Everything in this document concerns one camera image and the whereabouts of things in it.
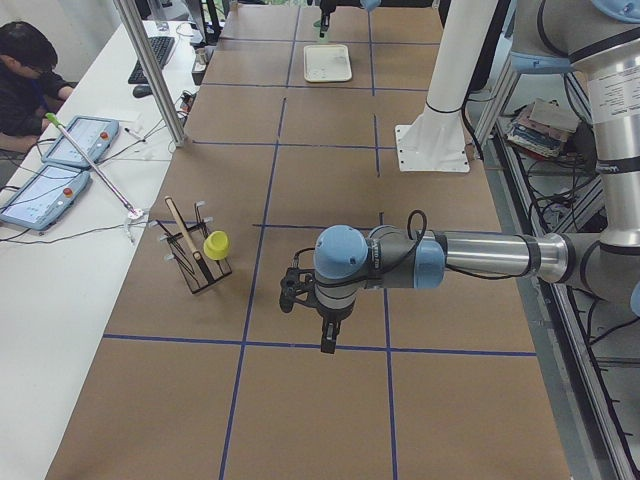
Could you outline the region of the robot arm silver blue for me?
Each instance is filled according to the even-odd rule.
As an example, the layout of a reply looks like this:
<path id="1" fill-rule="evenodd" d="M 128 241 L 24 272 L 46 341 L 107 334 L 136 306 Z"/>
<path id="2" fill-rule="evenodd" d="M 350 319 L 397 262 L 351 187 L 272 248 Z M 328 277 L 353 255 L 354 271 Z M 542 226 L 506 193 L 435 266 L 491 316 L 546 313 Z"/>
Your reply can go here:
<path id="1" fill-rule="evenodd" d="M 316 242 L 309 277 L 309 299 L 323 319 L 323 352 L 335 350 L 359 289 L 434 288 L 449 270 L 490 280 L 535 276 L 638 309 L 638 3 L 521 1 L 511 64 L 526 74 L 576 70 L 586 77 L 606 229 L 534 238 L 388 225 L 363 235 L 330 227 Z"/>

